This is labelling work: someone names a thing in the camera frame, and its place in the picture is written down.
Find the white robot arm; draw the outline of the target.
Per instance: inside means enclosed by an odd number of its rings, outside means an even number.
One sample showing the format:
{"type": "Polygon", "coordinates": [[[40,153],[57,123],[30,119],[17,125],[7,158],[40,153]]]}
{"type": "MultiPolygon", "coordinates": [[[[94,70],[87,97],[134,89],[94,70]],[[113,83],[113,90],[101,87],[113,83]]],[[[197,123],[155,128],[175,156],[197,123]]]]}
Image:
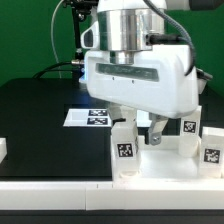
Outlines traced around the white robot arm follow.
{"type": "Polygon", "coordinates": [[[195,67],[187,31],[167,10],[214,10],[224,0],[99,0],[81,36],[89,94],[147,111],[146,142],[161,142],[168,119],[194,112],[211,75],[195,67]]]}

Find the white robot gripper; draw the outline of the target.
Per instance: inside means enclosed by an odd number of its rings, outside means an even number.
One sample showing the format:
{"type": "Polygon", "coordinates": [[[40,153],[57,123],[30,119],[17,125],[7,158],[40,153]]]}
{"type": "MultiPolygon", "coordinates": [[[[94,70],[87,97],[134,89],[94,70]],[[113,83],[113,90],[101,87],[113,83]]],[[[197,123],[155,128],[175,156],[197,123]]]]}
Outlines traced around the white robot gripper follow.
{"type": "Polygon", "coordinates": [[[119,104],[151,112],[145,144],[156,146],[168,118],[187,116],[198,106],[197,76],[186,73],[189,64],[186,45],[155,45],[135,53],[132,65],[112,64],[108,52],[91,50],[85,56],[87,89],[92,97],[113,102],[108,106],[113,124],[125,121],[119,104]]]}

